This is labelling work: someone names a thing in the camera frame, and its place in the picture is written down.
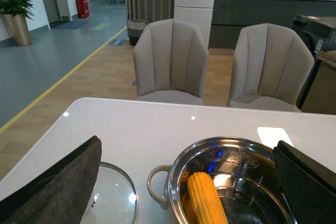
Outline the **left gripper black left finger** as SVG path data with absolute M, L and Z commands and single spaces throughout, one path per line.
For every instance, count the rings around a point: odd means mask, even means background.
M 93 136 L 1 200 L 1 223 L 80 223 L 97 180 L 102 144 Z

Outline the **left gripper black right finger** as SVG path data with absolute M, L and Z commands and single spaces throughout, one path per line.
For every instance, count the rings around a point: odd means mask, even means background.
M 335 223 L 335 172 L 282 140 L 273 156 L 281 191 L 297 223 Z

